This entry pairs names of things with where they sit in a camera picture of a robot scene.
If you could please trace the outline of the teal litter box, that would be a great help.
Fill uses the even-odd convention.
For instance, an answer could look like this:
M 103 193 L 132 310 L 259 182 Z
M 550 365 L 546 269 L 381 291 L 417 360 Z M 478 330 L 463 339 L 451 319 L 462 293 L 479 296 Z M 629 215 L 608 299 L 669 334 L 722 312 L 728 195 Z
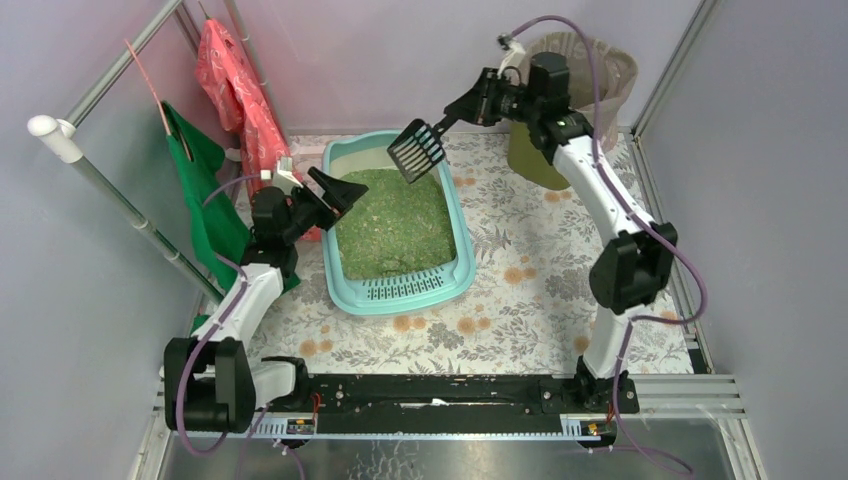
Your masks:
M 341 177 L 359 170 L 393 169 L 395 165 L 387 156 L 374 161 L 350 160 L 348 157 L 374 148 L 385 150 L 399 134 L 398 130 L 382 130 L 334 140 L 324 150 L 321 170 L 332 177 Z M 408 314 L 453 300 L 473 283 L 476 259 L 449 165 L 440 163 L 430 171 L 430 175 L 440 182 L 450 215 L 456 255 L 451 261 L 430 269 L 384 278 L 352 280 L 343 272 L 337 235 L 331 230 L 322 235 L 323 259 L 330 298 L 341 310 L 358 316 Z

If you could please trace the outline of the bin with plastic liner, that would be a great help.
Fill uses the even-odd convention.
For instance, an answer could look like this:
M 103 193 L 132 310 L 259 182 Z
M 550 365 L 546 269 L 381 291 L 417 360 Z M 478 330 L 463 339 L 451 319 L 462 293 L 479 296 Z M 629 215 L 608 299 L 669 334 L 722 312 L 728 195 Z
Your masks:
M 529 79 L 531 57 L 552 52 L 564 56 L 570 69 L 569 95 L 571 106 L 589 121 L 594 120 L 593 82 L 589 61 L 593 60 L 598 74 L 600 93 L 600 147 L 607 154 L 615 148 L 618 138 L 618 114 L 628 100 L 638 76 L 638 66 L 625 51 L 591 37 L 585 46 L 578 34 L 569 31 L 545 34 L 524 47 L 522 57 L 507 63 L 507 75 L 512 80 Z M 507 164 L 513 172 L 549 190 L 565 190 L 568 180 L 558 173 L 536 150 L 530 141 L 528 128 L 519 123 L 509 125 Z

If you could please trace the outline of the floral mat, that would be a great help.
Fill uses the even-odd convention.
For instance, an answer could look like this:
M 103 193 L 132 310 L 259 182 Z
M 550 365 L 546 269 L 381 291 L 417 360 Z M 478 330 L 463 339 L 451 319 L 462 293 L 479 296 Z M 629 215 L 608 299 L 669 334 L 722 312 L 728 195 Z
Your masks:
M 268 310 L 248 357 L 302 358 L 313 373 L 570 374 L 596 335 L 588 274 L 602 245 L 572 190 L 507 163 L 505 134 L 446 137 L 477 262 L 473 284 L 431 309 L 359 317 L 338 309 L 319 242 L 298 248 L 300 285 Z

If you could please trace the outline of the black litter scoop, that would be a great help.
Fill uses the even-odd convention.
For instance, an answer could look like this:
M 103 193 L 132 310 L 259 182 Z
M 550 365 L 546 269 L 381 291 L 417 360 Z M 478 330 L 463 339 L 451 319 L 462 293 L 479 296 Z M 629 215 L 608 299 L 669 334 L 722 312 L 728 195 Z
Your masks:
M 446 159 L 441 137 L 458 119 L 447 115 L 435 125 L 416 118 L 386 151 L 408 184 L 413 184 Z

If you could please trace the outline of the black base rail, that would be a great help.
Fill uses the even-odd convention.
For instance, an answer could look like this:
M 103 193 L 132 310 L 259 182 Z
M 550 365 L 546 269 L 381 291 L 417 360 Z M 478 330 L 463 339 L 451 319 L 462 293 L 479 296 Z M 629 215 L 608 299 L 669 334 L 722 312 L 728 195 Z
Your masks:
M 636 414 L 632 380 L 614 391 L 545 375 L 316 374 L 275 400 L 267 421 L 286 437 L 576 437 L 612 409 Z

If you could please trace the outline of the white capped metal pole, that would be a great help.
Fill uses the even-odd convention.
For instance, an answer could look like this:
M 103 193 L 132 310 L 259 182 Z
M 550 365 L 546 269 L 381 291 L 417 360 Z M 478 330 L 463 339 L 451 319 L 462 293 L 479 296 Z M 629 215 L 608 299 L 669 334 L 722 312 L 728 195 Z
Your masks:
M 192 281 L 203 294 L 217 301 L 223 298 L 220 290 L 90 162 L 72 139 L 76 132 L 72 124 L 50 115 L 35 115 L 27 121 L 27 130 L 105 197 L 137 233 L 152 244 L 165 260 Z

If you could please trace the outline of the pink patterned cloth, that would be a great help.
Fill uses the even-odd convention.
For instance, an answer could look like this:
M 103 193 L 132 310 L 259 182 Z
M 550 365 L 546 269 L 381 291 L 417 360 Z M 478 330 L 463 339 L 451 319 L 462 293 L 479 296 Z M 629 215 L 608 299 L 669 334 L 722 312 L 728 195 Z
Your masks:
M 261 182 L 260 171 L 272 168 L 280 157 L 291 157 L 291 152 L 239 42 L 214 18 L 202 26 L 195 78 L 223 130 L 239 137 L 242 172 L 253 177 L 245 186 L 252 197 L 268 187 Z

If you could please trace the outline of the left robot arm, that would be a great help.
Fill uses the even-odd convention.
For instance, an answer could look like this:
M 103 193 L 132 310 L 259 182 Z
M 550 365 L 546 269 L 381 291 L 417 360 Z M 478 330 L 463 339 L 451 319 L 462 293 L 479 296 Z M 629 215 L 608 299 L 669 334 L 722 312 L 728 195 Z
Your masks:
M 308 174 L 320 194 L 307 186 L 269 186 L 254 194 L 250 237 L 233 266 L 235 283 L 192 336 L 167 344 L 162 377 L 171 430 L 242 433 L 255 411 L 273 401 L 293 408 L 308 399 L 303 360 L 274 357 L 252 364 L 247 358 L 266 312 L 296 282 L 297 241 L 311 228 L 330 231 L 369 190 L 315 167 Z

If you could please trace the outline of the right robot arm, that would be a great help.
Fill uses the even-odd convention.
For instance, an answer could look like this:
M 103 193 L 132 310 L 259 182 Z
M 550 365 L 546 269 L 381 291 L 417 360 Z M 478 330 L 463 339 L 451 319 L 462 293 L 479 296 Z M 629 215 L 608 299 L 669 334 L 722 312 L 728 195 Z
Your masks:
M 658 224 L 617 179 L 586 117 L 571 108 L 564 56 L 535 55 L 528 79 L 514 84 L 500 68 L 485 67 L 469 91 L 444 109 L 445 131 L 461 120 L 493 126 L 524 124 L 531 144 L 571 184 L 600 235 L 603 249 L 589 272 L 598 305 L 589 347 L 579 357 L 570 393 L 598 408 L 618 400 L 626 381 L 625 357 L 636 317 L 646 313 L 670 277 L 675 227 Z

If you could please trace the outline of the green cloth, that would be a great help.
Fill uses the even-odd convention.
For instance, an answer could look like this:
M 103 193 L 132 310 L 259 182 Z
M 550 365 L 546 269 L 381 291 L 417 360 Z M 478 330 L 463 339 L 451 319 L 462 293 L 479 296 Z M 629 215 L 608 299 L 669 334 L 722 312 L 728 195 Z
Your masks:
M 233 203 L 222 193 L 217 173 L 225 161 L 224 149 L 185 120 L 167 102 L 161 103 L 167 121 L 166 140 L 175 162 L 190 215 L 190 237 L 195 258 L 208 269 L 218 286 L 228 291 L 238 282 L 237 264 L 251 234 Z

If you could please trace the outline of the pink hanger rod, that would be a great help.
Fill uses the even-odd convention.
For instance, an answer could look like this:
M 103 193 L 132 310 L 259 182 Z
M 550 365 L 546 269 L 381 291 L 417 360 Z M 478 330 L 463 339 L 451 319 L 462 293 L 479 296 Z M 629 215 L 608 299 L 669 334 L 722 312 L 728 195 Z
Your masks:
M 161 102 L 161 100 L 158 96 L 156 89 L 155 89 L 155 86 L 154 86 L 153 82 L 151 81 L 143 63 L 141 62 L 139 55 L 138 55 L 136 49 L 134 48 L 133 44 L 128 39 L 124 39 L 124 44 L 125 44 L 125 47 L 126 47 L 128 53 L 130 54 L 130 57 L 131 57 L 133 63 L 137 66 L 137 68 L 138 68 L 138 70 L 139 70 L 139 72 L 140 72 L 140 74 L 141 74 L 141 76 L 142 76 L 142 78 L 143 78 L 153 100 L 154 100 L 154 103 L 155 103 L 155 106 L 156 106 L 157 111 L 159 113 L 160 120 L 161 120 L 161 123 L 163 125 L 165 134 L 170 136 L 171 135 L 171 128 L 170 128 L 170 125 L 168 123 L 167 117 L 165 115 L 165 111 L 164 111 L 162 102 Z

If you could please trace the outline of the green cat litter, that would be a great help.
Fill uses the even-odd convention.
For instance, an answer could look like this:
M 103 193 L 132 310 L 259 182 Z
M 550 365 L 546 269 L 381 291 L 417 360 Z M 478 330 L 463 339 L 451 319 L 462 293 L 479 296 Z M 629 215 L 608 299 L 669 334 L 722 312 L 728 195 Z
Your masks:
M 396 170 L 368 169 L 342 179 L 368 187 L 334 227 L 346 278 L 405 275 L 455 259 L 449 209 L 433 176 L 409 184 Z

